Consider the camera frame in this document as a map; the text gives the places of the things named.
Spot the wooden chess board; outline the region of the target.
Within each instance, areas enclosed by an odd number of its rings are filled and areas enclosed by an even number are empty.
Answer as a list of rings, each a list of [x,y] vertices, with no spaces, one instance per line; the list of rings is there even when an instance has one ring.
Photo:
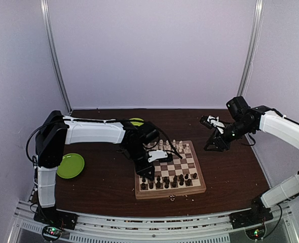
[[[204,193],[206,184],[192,141],[173,141],[173,145],[183,146],[173,155],[173,161],[153,162],[155,177],[151,181],[135,174],[136,199],[156,199]]]

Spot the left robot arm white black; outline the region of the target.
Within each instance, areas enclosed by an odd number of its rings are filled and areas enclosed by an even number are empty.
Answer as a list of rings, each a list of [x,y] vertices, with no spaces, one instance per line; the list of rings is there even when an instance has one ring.
[[[50,225],[60,221],[55,210],[57,169],[62,162],[65,145],[75,143],[120,144],[134,161],[138,175],[153,179],[155,167],[144,145],[158,137],[152,123],[135,126],[130,120],[91,120],[63,116],[54,110],[45,120],[35,138],[37,182],[40,216]]]

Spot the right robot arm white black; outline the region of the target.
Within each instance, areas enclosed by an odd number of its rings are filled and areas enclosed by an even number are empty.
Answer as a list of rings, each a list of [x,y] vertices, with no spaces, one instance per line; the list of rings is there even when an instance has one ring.
[[[271,134],[299,150],[299,123],[287,118],[275,108],[261,105],[250,107],[244,97],[234,97],[227,102],[233,123],[225,123],[219,117],[202,116],[200,123],[213,133],[206,142],[206,151],[223,152],[229,150],[231,142],[251,136],[257,131]],[[279,185],[253,200],[247,219],[258,223],[273,206],[299,195],[299,171]]]

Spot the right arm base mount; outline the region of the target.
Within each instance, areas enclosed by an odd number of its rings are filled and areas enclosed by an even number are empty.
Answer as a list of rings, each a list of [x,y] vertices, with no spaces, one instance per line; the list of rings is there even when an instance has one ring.
[[[273,214],[270,212],[257,216],[251,210],[230,214],[232,228],[244,228],[245,235],[253,241],[262,240],[267,235],[266,222],[273,218]]]

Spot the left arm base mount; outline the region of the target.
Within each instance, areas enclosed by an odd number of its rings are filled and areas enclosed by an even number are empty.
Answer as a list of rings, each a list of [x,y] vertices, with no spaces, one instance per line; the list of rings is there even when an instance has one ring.
[[[58,211],[55,220],[46,219],[41,213],[34,214],[34,221],[45,224],[42,228],[41,235],[46,241],[59,240],[65,230],[74,230],[78,220],[78,215]]]

